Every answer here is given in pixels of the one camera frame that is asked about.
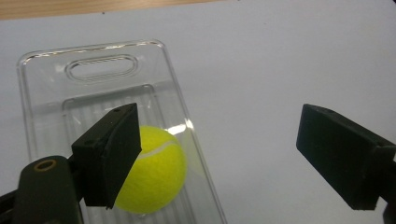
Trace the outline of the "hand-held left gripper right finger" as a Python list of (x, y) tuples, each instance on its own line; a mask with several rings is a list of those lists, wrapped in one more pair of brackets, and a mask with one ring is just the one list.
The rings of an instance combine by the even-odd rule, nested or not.
[(303, 106), (297, 149), (355, 210), (396, 204), (396, 145), (346, 117)]

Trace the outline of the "wooden table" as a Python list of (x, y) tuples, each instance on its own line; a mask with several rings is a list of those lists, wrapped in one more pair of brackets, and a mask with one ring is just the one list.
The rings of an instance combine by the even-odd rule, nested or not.
[(219, 0), (0, 0), (0, 20), (169, 7)]

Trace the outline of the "white board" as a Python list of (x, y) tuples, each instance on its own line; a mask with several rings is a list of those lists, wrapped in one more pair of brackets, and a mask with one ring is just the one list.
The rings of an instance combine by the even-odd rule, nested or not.
[(233, 0), (0, 21), (0, 194), (28, 161), (16, 64), (28, 52), (155, 38), (171, 58), (228, 224), (382, 224), (296, 148), (303, 105), (396, 143), (392, 0)]

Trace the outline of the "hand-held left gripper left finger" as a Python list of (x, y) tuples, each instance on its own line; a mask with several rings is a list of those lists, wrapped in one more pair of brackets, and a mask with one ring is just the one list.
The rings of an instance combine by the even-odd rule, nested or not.
[(72, 144), (71, 170), (78, 198), (88, 206), (114, 206), (141, 152), (137, 104), (116, 107)]

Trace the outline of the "yellow tennis ball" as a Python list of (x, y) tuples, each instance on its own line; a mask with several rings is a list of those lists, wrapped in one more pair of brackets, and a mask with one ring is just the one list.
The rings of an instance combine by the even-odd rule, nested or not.
[(116, 206), (149, 214), (172, 202), (187, 176), (187, 159), (178, 140), (166, 130), (140, 127), (142, 151), (116, 199)]

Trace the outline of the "clear plastic tray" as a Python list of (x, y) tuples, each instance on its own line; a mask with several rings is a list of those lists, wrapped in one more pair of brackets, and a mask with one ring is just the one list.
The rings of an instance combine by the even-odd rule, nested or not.
[(85, 224), (227, 224), (165, 45), (127, 41), (34, 51), (17, 65), (29, 158), (71, 145), (111, 109), (135, 103), (141, 124), (168, 131), (188, 161), (176, 198), (151, 214), (83, 206)]

